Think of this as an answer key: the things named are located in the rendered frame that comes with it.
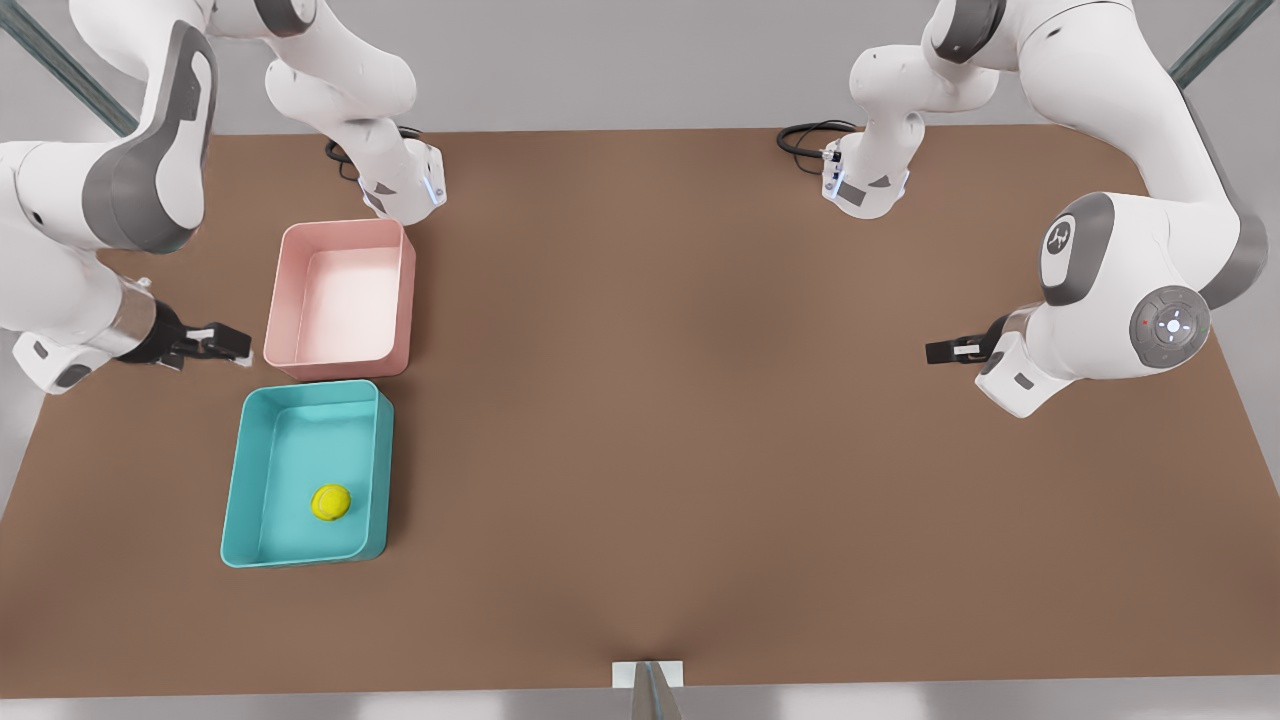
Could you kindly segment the teal plastic tray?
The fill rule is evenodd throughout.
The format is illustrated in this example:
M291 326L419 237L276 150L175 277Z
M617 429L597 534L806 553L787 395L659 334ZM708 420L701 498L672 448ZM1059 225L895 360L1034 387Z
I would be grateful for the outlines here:
M357 562L387 547L394 409L371 380L262 387L244 398L220 556L229 568ZM351 492L337 521L316 488Z

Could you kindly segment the silver frame post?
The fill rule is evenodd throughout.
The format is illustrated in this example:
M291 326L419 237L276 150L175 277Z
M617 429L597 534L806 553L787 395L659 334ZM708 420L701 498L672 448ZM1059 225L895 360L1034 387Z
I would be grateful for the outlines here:
M612 687L630 689L630 720L684 720L673 688L684 683L684 661L645 660L611 665Z
M1275 0L1231 0L1230 5L1171 64L1175 86L1187 90Z
M119 137L138 127L120 105L17 0L0 0L0 31Z

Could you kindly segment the pink plastic tray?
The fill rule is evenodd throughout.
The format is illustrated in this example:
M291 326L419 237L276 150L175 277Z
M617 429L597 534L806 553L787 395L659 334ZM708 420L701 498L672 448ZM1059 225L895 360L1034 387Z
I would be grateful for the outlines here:
M301 382L398 375L410 364L417 258L394 219L289 227L265 361Z

